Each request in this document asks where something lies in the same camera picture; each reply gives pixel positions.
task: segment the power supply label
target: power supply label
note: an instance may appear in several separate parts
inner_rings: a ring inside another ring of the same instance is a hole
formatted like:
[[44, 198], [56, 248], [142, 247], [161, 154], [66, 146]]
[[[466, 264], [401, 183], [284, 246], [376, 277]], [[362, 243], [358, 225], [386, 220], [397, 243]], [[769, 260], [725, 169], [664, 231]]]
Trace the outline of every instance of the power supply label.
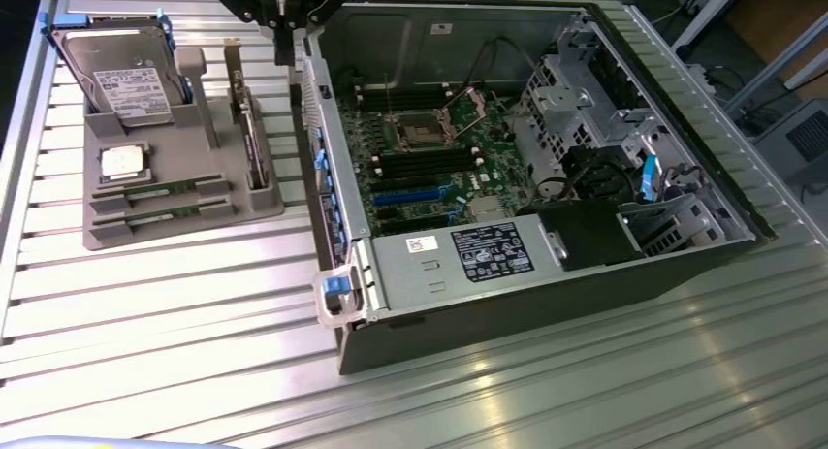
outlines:
[[452, 232], [465, 277], [485, 281], [534, 269], [514, 223]]
[[94, 79], [121, 119], [169, 114], [169, 102], [154, 68], [97, 71]]

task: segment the motherboard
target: motherboard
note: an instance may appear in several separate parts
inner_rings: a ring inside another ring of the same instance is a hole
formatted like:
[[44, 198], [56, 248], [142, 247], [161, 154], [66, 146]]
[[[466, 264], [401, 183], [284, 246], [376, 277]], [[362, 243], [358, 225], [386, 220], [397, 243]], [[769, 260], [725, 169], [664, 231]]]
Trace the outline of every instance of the motherboard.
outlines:
[[381, 111], [360, 102], [338, 105], [377, 236], [502, 219], [534, 196], [496, 94], [466, 87], [442, 103], [394, 110], [394, 104], [418, 106], [397, 95]]

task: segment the aluminum table surface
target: aluminum table surface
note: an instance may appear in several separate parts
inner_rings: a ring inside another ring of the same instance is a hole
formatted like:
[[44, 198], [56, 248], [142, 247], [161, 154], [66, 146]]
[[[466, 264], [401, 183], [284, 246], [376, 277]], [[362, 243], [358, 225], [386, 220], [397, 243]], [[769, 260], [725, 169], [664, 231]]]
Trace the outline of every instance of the aluminum table surface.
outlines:
[[289, 207], [277, 218], [86, 251], [82, 97], [33, 33], [0, 167], [14, 171], [2, 178], [20, 176], [2, 207], [0, 441], [66, 434], [241, 448], [825, 443], [824, 236], [697, 85], [670, 80], [685, 78], [682, 68], [638, 27], [637, 11], [589, 1], [690, 118], [706, 121], [702, 136], [780, 239], [653, 302], [342, 377], [333, 334], [314, 319], [286, 71], [268, 41], [214, 0], [44, 0], [45, 9], [90, 15], [162, 7], [178, 45], [204, 47], [212, 95], [226, 87], [221, 41], [241, 38]]

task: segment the hard drive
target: hard drive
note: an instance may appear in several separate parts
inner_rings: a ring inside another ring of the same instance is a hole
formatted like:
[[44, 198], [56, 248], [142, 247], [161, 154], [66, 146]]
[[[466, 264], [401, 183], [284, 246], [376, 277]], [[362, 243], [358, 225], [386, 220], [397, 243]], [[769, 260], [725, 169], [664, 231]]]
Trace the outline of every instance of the hard drive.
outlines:
[[125, 127], [172, 121], [170, 107], [188, 103], [189, 90], [165, 17], [58, 15], [46, 35], [93, 112], [114, 112]]

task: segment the metal workbench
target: metal workbench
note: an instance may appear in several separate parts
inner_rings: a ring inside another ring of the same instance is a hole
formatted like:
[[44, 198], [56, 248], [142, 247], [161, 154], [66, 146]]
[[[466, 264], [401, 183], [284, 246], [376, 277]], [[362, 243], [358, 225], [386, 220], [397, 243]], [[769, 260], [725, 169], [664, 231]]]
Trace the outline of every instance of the metal workbench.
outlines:
[[[812, 447], [828, 442], [828, 257], [818, 233], [642, 17], [596, 0], [780, 239], [657, 301], [346, 377], [314, 319], [317, 262], [286, 71], [213, 0], [42, 0], [170, 15], [226, 87], [240, 37], [288, 209], [278, 218], [89, 252], [81, 92], [32, 32], [0, 166], [0, 441], [40, 434], [313, 447]], [[6, 308], [5, 296], [9, 295]]]

